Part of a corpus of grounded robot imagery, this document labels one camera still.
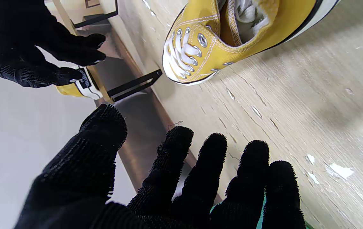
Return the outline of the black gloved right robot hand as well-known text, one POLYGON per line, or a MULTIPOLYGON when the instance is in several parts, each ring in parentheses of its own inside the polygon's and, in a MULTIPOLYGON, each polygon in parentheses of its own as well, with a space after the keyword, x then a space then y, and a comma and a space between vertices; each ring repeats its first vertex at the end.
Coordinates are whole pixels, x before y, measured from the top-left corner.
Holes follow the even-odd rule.
POLYGON ((39 48, 59 61, 95 65, 104 35, 73 35, 51 14, 43 0, 0 0, 0 77, 23 87, 64 86, 82 78, 70 67, 46 61, 39 48))

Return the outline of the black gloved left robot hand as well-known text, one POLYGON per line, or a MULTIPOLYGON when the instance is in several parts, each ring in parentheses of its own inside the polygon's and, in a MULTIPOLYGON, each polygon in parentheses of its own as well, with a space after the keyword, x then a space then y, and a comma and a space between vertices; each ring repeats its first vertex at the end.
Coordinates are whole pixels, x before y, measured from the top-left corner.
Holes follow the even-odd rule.
POLYGON ((33 180, 16 229, 305 229, 292 165, 269 163, 266 142, 248 143, 226 198, 214 205, 227 139, 213 133, 173 198, 193 131, 177 126, 157 148, 150 174, 128 205, 108 203, 125 119, 102 104, 33 180))

